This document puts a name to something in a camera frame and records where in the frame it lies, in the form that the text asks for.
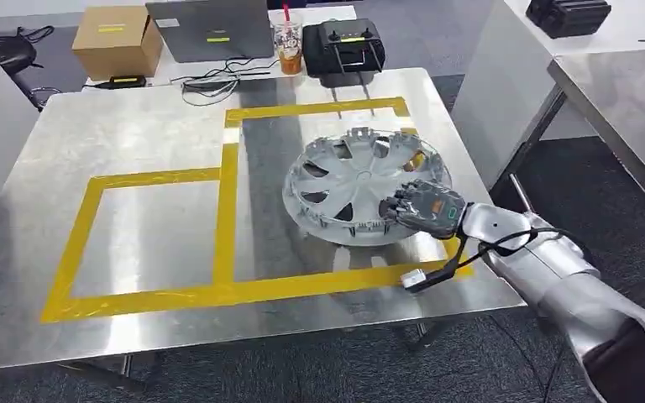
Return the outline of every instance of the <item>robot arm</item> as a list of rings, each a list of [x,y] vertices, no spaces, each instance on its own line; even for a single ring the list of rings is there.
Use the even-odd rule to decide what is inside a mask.
[[[604,401],[645,401],[645,309],[600,280],[587,251],[539,216],[466,203],[437,183],[414,181],[387,199],[387,216],[435,238],[457,237],[459,252],[440,270],[402,276],[419,292],[483,259],[528,303],[565,332],[592,390]],[[468,238],[479,253],[459,262]]]

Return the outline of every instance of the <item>yellow tape outline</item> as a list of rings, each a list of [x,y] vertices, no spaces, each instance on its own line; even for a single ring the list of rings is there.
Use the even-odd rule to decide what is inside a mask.
[[[400,117],[409,116],[404,99],[396,97],[311,105],[231,109],[226,112],[224,125],[226,128],[240,128],[245,119],[275,118],[381,107],[392,107],[396,115]],[[416,132],[413,128],[404,130],[408,133]],[[147,311],[233,306],[301,296],[364,290],[396,285],[399,283],[399,276],[407,271],[417,268],[426,271],[435,270],[444,262],[439,260],[396,264],[386,267],[343,270],[315,275],[234,282],[238,165],[239,144],[224,143],[221,167],[92,177],[87,183],[80,210],[73,223],[71,235],[66,242],[40,320],[42,322],[60,322]],[[171,290],[147,290],[110,296],[70,297],[71,287],[76,279],[87,238],[95,221],[102,194],[106,189],[193,181],[219,181],[212,283],[210,285],[194,285]],[[443,245],[447,254],[453,255],[458,250],[459,241],[454,238],[443,241]],[[457,271],[456,277],[472,274],[472,267],[466,266]]]

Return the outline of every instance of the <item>laptop lid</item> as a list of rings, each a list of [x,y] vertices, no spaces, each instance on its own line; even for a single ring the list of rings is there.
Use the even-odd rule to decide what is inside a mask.
[[[146,7],[179,63],[273,55],[265,0],[175,1]]]

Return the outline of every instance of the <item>straw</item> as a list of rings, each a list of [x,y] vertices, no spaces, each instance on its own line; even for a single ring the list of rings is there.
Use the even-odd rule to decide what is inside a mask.
[[[286,15],[286,22],[291,21],[291,13],[288,11],[288,2],[283,0],[283,13]]]

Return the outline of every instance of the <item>red straw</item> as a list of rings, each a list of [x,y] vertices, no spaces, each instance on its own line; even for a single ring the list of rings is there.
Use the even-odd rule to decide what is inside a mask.
[[[290,21],[291,13],[288,11],[288,2],[283,2],[283,13],[286,15],[286,21]]]

